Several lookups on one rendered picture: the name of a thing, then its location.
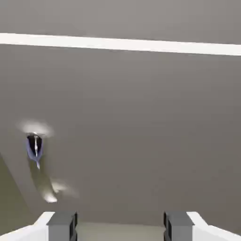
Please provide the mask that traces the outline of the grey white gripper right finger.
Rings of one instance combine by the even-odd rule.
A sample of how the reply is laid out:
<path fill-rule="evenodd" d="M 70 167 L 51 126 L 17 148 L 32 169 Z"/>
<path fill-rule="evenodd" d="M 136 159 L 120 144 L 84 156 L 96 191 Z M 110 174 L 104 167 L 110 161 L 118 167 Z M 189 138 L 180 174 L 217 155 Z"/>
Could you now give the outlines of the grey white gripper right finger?
<path fill-rule="evenodd" d="M 208 225 L 198 212 L 165 211 L 163 241 L 241 241 L 241 235 Z"/>

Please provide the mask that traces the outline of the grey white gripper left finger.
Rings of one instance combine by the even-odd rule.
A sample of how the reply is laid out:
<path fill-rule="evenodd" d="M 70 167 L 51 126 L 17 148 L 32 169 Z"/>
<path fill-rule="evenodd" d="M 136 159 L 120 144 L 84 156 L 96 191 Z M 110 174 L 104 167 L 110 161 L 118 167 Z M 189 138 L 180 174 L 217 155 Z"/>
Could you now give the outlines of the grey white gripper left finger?
<path fill-rule="evenodd" d="M 36 222 L 0 236 L 0 241 L 78 241 L 77 212 L 46 211 Z"/>

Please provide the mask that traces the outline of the grey cabinet door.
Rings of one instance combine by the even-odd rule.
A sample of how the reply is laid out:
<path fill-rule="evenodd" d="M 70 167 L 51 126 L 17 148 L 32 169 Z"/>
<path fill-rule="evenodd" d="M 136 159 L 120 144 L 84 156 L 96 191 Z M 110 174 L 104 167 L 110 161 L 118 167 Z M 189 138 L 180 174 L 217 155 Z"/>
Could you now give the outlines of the grey cabinet door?
<path fill-rule="evenodd" d="M 0 0 L 0 32 L 241 44 L 241 0 Z"/>
<path fill-rule="evenodd" d="M 29 132 L 56 203 L 34 186 Z M 33 214 L 196 211 L 241 234 L 241 56 L 0 45 L 0 154 Z"/>

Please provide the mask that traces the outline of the grey cabinet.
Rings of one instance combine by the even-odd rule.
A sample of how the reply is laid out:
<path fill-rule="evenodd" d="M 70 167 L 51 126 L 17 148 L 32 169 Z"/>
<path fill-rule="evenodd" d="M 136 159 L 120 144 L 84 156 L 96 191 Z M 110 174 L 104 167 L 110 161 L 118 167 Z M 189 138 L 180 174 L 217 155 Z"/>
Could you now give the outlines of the grey cabinet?
<path fill-rule="evenodd" d="M 48 48 L 87 48 L 99 50 L 117 50 L 131 52 L 139 51 L 191 55 L 241 56 L 241 44 L 180 42 L 167 40 L 117 39 L 6 32 L 0 32 L 0 45 L 36 46 Z M 1 154 L 0 161 L 5 163 Z M 34 220 L 40 213 L 33 214 L 31 212 L 11 172 L 9 179 L 13 182 L 13 184 L 10 185 L 9 182 L 4 183 L 3 190 L 0 193 L 0 200 L 6 201 L 6 204 L 9 206 L 9 211 L 12 217 L 19 219 L 23 223 L 27 223 Z"/>

